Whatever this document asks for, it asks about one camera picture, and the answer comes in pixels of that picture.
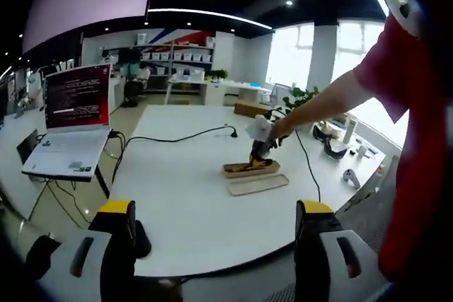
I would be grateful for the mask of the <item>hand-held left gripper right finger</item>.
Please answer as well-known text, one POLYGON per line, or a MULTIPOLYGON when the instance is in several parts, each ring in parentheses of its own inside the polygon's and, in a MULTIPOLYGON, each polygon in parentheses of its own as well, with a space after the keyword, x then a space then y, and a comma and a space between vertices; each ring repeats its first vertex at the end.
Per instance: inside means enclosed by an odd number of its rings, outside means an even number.
POLYGON ((297 201, 296 301, 377 301, 389 287, 376 252, 344 229, 329 206, 297 201))

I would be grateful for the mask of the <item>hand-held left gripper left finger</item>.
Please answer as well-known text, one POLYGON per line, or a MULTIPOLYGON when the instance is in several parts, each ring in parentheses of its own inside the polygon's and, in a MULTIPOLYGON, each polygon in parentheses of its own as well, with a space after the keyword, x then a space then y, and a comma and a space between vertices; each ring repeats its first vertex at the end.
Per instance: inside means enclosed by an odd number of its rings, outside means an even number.
POLYGON ((37 283, 48 301, 128 301, 134 276, 135 201, 103 205, 87 229, 37 255, 37 283))

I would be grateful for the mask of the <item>person's right hand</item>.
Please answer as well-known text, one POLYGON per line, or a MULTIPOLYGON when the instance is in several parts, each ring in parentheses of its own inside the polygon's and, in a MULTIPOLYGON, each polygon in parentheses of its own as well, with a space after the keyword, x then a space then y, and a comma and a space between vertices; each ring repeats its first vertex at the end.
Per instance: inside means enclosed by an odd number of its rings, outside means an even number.
POLYGON ((287 117, 275 120, 270 133, 270 148, 277 149, 278 147, 281 147, 282 141, 286 139, 293 132, 293 130, 294 127, 287 117))

